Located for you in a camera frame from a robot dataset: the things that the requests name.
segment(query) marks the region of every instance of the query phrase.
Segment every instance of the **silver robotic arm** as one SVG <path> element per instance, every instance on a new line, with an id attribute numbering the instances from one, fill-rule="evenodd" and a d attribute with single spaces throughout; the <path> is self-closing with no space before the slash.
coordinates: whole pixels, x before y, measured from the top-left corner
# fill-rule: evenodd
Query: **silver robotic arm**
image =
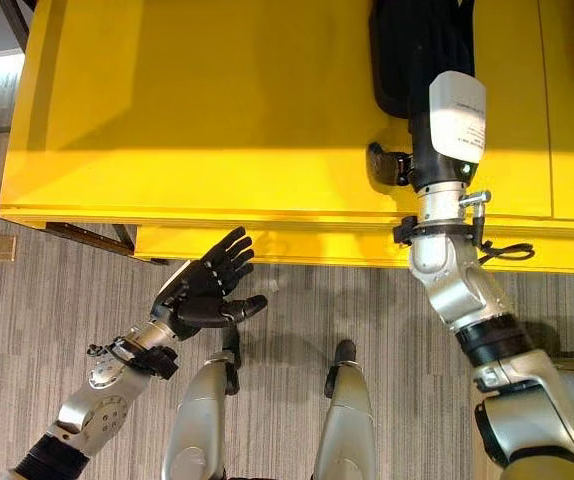
<path id="1" fill-rule="evenodd" d="M 167 380 L 175 373 L 173 348 L 179 341 L 201 328 L 236 325 L 265 308 L 262 295 L 224 299 L 253 269 L 247 263 L 253 257 L 251 239 L 244 235 L 238 228 L 202 259 L 185 263 L 158 293 L 147 323 L 110 345 L 90 346 L 88 354 L 98 357 L 98 363 L 88 381 L 65 401 L 47 433 L 4 478 L 78 478 L 89 459 L 118 433 L 150 377 Z"/>
<path id="2" fill-rule="evenodd" d="M 374 143 L 370 165 L 385 183 L 410 184 L 419 204 L 417 215 L 394 229 L 394 240 L 411 246 L 412 274 L 458 339 L 478 388 L 494 393 L 475 413 L 486 451 L 507 467 L 505 478 L 532 478 L 529 472 L 543 468 L 543 478 L 574 479 L 574 400 L 482 268 L 490 258 L 520 260 L 534 252 L 529 244 L 499 249 L 483 242 L 491 194 L 467 193 L 485 146 L 485 88 L 474 78 L 474 0 L 373 5 L 376 101 L 408 119 L 413 152 L 385 152 Z M 485 254 L 480 259 L 478 250 Z M 551 471 L 558 476 L 547 476 Z"/>
<path id="3" fill-rule="evenodd" d="M 411 271 L 456 335 L 478 388 L 496 392 L 475 412 L 492 459 L 504 467 L 530 457 L 574 464 L 573 399 L 550 358 L 533 348 L 504 292 L 482 268 L 475 227 L 453 233 L 466 225 L 467 207 L 483 223 L 489 199 L 488 192 L 467 195 L 458 182 L 423 189 L 419 217 L 425 221 L 413 227 Z M 523 464 L 533 466 L 534 460 Z M 514 466 L 507 474 L 517 470 Z"/>

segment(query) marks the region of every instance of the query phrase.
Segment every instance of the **robotic hand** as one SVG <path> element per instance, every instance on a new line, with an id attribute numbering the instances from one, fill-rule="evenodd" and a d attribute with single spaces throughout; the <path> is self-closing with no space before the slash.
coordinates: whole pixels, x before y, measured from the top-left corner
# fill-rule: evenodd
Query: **robotic hand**
<path id="1" fill-rule="evenodd" d="M 150 377 L 167 380 L 178 369 L 172 346 L 201 328 L 235 325 L 263 310 L 267 299 L 262 295 L 224 298 L 252 272 L 251 244 L 244 228 L 233 230 L 165 283 L 147 323 L 132 327 L 110 345 L 91 345 L 87 353 L 99 361 L 88 382 L 67 399 L 47 433 L 4 478 L 78 478 L 89 459 L 120 430 Z"/>
<path id="2" fill-rule="evenodd" d="M 240 323 L 267 306 L 263 295 L 226 301 L 238 282 L 251 273 L 251 238 L 238 227 L 214 245 L 200 260 L 185 263 L 163 285 L 154 300 L 152 317 L 169 322 L 180 340 L 201 328 Z"/>

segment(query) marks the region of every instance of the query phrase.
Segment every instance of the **white label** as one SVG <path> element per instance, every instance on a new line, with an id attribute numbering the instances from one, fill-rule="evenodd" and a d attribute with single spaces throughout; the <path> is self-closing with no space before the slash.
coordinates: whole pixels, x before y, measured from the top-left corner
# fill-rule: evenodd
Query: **white label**
<path id="1" fill-rule="evenodd" d="M 443 72 L 429 86 L 434 150 L 478 163 L 485 150 L 485 86 L 460 72 Z"/>

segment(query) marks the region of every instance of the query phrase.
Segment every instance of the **yellow table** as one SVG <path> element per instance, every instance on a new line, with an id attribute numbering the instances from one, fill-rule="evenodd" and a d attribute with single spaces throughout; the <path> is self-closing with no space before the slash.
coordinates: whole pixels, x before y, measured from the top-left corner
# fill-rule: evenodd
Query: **yellow table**
<path id="1" fill-rule="evenodd" d="M 490 235 L 536 238 L 554 252 L 505 268 L 574 271 L 574 195 L 558 174 L 567 168 L 559 158 L 574 162 L 573 141 L 561 140 L 558 155 L 549 138 L 555 147 L 565 130 L 554 128 L 551 92 L 563 80 L 550 70 L 574 72 L 545 68 L 556 62 L 557 42 L 547 42 L 559 29 L 549 18 L 574 1 L 544 3 L 477 3 L 488 142 L 473 188 L 493 192 L 490 224 L 500 233 Z M 267 260 L 402 265 L 389 230 L 415 210 L 415 196 L 376 184 L 366 168 L 371 141 L 410 150 L 406 122 L 373 99 L 370 5 L 41 1 L 1 215 L 143 225 L 143 258 L 195 256 L 243 223 L 281 245 Z"/>

